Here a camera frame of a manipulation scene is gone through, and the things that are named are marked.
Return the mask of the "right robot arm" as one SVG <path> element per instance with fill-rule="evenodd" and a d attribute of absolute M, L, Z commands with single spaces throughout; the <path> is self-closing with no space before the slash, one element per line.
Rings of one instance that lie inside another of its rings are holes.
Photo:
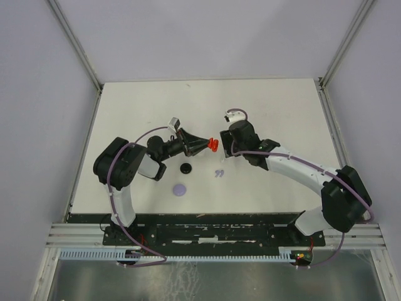
<path fill-rule="evenodd" d="M 321 198 L 317 208 L 302 211 L 290 222 L 288 239 L 302 245 L 316 232 L 333 228 L 349 232 L 365 213 L 372 214 L 372 199 L 357 171 L 325 167 L 295 156 L 280 143 L 260 139 L 245 118 L 226 118 L 227 130 L 220 133 L 226 157 L 242 156 L 252 166 L 286 176 Z"/>

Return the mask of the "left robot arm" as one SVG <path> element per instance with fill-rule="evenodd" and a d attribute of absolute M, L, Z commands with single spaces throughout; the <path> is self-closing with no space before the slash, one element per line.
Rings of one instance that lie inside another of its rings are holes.
<path fill-rule="evenodd" d="M 117 238 L 126 245 L 138 239 L 138 228 L 132 223 L 136 214 L 132 204 L 130 185 L 136 174 L 159 181 L 167 166 L 164 161 L 176 155 L 193 157 L 205 149 L 216 152 L 219 141 L 188 133 L 183 128 L 164 141 L 158 135 L 148 138 L 146 145 L 116 137 L 96 158 L 93 173 L 107 190 L 112 211 L 112 223 L 119 225 Z"/>

